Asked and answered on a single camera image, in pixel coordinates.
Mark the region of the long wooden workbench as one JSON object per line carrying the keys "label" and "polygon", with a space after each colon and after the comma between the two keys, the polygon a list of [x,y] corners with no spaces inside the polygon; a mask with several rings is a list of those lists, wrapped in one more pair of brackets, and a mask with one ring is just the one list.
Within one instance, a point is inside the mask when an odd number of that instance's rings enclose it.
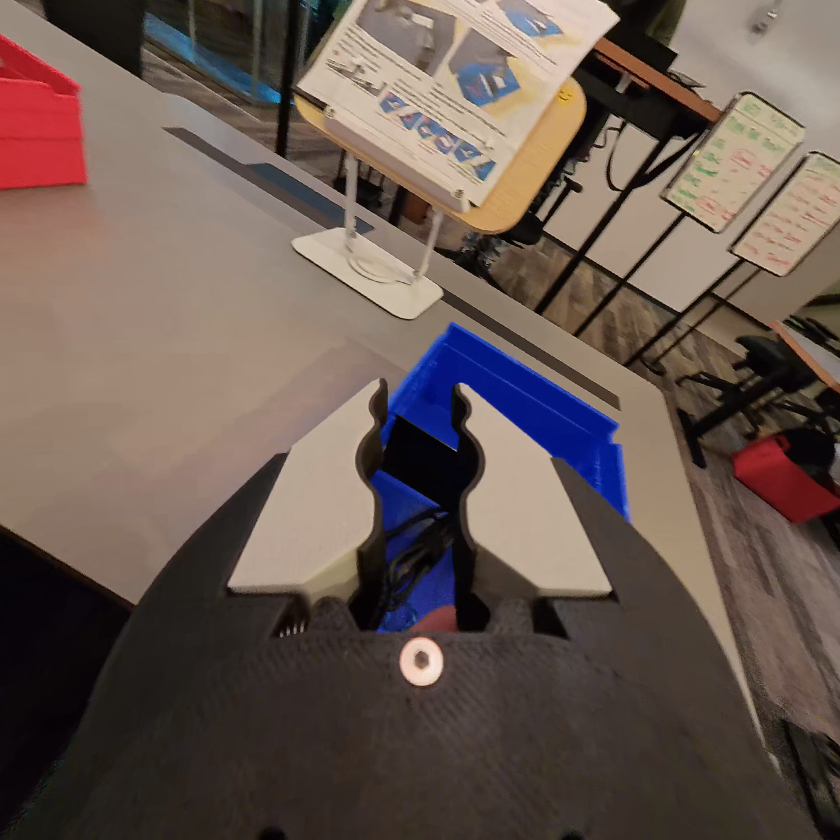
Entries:
{"label": "long wooden workbench", "polygon": [[782,322],[772,322],[772,331],[800,358],[816,377],[835,393],[839,393],[839,357],[827,348],[789,329]]}

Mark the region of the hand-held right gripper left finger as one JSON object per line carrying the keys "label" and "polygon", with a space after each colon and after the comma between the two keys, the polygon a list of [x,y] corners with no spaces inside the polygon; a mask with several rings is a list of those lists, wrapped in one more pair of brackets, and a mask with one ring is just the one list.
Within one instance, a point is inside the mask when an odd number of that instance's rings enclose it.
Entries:
{"label": "hand-held right gripper left finger", "polygon": [[372,622],[385,577],[382,498],[372,478],[382,465],[385,379],[336,408],[287,452],[227,588],[237,594],[292,594],[353,602]]}

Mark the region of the red plastic bin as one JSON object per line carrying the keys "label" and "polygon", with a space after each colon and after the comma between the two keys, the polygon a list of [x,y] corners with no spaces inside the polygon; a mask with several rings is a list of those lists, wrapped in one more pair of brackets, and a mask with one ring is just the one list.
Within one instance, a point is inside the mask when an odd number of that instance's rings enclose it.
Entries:
{"label": "red plastic bin", "polygon": [[1,37],[1,189],[88,182],[80,86]]}

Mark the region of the black bin divider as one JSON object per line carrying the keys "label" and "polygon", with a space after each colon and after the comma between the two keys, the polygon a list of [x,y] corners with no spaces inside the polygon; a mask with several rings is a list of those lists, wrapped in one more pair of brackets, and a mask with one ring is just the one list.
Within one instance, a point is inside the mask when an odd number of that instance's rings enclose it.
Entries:
{"label": "black bin divider", "polygon": [[385,474],[446,511],[459,509],[460,500],[476,474],[476,459],[395,415],[383,450]]}

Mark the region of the black office chair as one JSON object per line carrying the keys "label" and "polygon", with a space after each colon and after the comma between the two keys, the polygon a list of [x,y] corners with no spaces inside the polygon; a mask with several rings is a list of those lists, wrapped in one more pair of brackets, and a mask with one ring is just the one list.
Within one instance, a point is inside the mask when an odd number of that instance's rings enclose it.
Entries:
{"label": "black office chair", "polygon": [[576,180],[580,160],[573,156],[563,163],[559,173],[551,175],[521,219],[503,234],[468,235],[457,252],[455,263],[478,277],[490,279],[490,273],[501,255],[509,248],[535,246],[553,215],[573,194],[580,194],[582,185]]}
{"label": "black office chair", "polygon": [[676,414],[681,425],[692,463],[701,469],[707,458],[701,439],[709,432],[741,417],[749,429],[744,434],[754,442],[777,413],[799,417],[804,427],[812,427],[835,437],[838,432],[838,394],[830,387],[808,404],[792,400],[817,383],[814,370],[781,339],[741,336],[736,342],[745,349],[743,358],[732,365],[734,371],[746,371],[741,379],[726,379],[708,371],[683,374],[675,386],[686,382],[698,384],[717,393],[717,407],[695,418],[684,410]]}

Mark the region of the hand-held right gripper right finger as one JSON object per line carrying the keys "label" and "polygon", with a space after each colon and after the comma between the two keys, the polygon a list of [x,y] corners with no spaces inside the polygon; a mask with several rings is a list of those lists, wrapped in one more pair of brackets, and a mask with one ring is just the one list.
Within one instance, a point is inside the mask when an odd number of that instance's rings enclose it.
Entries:
{"label": "hand-held right gripper right finger", "polygon": [[467,384],[456,384],[453,548],[458,628],[484,628],[499,600],[527,605],[614,594],[549,451]]}

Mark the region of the printed instruction sheet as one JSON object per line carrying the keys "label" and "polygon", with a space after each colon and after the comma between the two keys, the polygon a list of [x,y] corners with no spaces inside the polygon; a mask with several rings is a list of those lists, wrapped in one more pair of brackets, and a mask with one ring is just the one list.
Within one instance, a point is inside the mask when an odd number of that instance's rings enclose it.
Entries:
{"label": "printed instruction sheet", "polygon": [[619,21],[596,1],[351,2],[297,89],[362,159],[464,212]]}

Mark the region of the black high-back chair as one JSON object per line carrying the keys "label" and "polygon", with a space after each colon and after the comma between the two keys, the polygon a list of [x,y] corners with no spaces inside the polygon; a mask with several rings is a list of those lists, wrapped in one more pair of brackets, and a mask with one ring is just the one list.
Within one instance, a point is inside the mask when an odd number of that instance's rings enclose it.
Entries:
{"label": "black high-back chair", "polygon": [[54,26],[119,67],[142,77],[144,1],[43,1]]}

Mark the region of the blue plastic bin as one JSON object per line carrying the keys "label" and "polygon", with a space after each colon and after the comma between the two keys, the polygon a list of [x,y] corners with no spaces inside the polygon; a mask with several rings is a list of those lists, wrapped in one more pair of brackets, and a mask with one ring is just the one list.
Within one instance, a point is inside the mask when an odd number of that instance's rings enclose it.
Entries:
{"label": "blue plastic bin", "polygon": [[[383,446],[401,415],[451,448],[452,392],[467,384],[555,459],[571,496],[584,485],[629,520],[617,423],[472,332],[450,324],[397,388],[388,404]],[[380,632],[475,632],[458,628],[453,548],[457,511],[446,511],[379,469],[373,486],[383,502],[386,560],[392,573]]]}

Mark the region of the red bag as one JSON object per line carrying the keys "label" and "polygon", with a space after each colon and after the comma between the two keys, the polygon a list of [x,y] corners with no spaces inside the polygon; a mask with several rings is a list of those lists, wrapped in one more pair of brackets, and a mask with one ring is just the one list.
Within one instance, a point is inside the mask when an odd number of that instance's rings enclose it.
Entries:
{"label": "red bag", "polygon": [[761,437],[730,461],[735,479],[790,523],[838,513],[835,440],[824,432],[794,428]]}

